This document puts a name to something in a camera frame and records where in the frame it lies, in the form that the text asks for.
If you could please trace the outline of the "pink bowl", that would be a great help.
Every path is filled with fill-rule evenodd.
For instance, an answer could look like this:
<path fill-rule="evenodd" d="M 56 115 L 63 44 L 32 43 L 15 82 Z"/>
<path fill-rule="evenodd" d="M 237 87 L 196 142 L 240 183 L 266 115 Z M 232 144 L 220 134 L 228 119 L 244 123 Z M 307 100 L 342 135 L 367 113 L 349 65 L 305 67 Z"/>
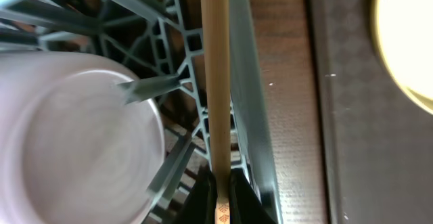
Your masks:
<path fill-rule="evenodd" d="M 153 100 L 98 55 L 1 54 L 1 222 L 140 223 L 165 157 Z"/>

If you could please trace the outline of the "wooden chopstick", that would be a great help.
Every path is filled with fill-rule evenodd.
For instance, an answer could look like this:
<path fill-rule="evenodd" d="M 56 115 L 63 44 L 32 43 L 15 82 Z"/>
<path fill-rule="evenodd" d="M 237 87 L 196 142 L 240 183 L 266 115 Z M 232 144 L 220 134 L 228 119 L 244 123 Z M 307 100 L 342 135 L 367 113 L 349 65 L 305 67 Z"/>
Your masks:
<path fill-rule="evenodd" d="M 216 179 L 215 223 L 229 223 L 230 48 L 229 0 L 201 0 L 210 157 Z"/>

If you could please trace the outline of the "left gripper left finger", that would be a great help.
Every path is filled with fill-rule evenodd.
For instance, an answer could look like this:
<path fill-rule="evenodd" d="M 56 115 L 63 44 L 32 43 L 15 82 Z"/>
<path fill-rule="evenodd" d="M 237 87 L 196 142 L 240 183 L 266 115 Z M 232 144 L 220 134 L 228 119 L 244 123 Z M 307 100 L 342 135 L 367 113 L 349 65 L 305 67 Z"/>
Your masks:
<path fill-rule="evenodd" d="M 217 185 L 209 169 L 202 169 L 172 224 L 214 224 Z"/>

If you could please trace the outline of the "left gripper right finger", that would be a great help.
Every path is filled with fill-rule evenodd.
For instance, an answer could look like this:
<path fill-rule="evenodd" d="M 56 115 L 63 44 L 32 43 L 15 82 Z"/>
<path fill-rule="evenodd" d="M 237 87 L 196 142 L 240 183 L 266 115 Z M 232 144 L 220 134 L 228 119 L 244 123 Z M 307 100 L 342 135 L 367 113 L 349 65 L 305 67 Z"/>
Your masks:
<path fill-rule="evenodd" d="M 241 169 L 232 169 L 229 178 L 230 224 L 275 224 L 265 212 Z"/>

